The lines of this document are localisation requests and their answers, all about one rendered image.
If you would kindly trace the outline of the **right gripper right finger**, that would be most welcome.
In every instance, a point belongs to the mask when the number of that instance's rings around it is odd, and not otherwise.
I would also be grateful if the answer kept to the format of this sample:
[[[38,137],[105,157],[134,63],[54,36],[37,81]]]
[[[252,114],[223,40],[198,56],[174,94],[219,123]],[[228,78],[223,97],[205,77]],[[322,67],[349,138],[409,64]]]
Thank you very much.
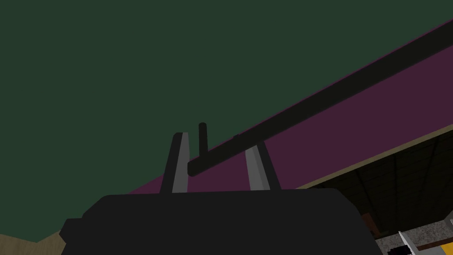
[[[281,190],[265,142],[245,151],[250,190]]]

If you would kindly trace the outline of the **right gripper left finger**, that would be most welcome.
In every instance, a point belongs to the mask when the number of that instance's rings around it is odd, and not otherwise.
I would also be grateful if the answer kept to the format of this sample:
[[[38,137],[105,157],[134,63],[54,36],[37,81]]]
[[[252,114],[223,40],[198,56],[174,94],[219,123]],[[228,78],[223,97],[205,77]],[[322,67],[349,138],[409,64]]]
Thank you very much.
[[[160,193],[186,193],[188,190],[188,168],[190,160],[187,132],[173,135],[169,155],[160,185]]]

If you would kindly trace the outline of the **black bar handle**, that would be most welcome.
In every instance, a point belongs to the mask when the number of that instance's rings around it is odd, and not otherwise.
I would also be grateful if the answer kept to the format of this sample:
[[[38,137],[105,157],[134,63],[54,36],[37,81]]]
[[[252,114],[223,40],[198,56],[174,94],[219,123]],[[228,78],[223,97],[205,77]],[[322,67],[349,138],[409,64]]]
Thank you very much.
[[[202,172],[453,46],[453,19],[188,162]]]

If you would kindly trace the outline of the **purple appliance door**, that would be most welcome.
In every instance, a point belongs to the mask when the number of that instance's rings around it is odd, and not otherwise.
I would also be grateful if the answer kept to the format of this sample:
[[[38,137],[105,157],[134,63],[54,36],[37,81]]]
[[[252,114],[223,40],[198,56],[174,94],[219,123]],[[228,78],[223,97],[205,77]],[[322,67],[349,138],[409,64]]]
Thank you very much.
[[[265,140],[283,189],[308,187],[453,129],[453,46]],[[250,190],[245,151],[188,192]]]

